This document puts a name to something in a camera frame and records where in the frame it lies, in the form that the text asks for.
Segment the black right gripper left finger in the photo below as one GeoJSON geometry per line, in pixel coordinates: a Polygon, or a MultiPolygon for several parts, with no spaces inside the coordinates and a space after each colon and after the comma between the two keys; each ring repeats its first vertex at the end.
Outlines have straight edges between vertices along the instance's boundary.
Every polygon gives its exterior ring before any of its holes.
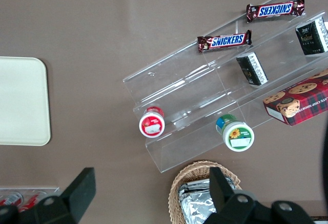
{"type": "Polygon", "coordinates": [[[84,168],[59,196],[20,213],[20,223],[79,223],[96,194],[95,170],[84,168]]]}

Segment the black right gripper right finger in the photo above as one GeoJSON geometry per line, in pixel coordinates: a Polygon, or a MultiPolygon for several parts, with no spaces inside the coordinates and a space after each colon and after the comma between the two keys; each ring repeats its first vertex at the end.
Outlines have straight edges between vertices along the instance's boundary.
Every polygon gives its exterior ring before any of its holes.
{"type": "Polygon", "coordinates": [[[255,201],[244,193],[235,193],[220,168],[210,168],[210,195],[216,209],[205,223],[249,223],[255,201]]]}

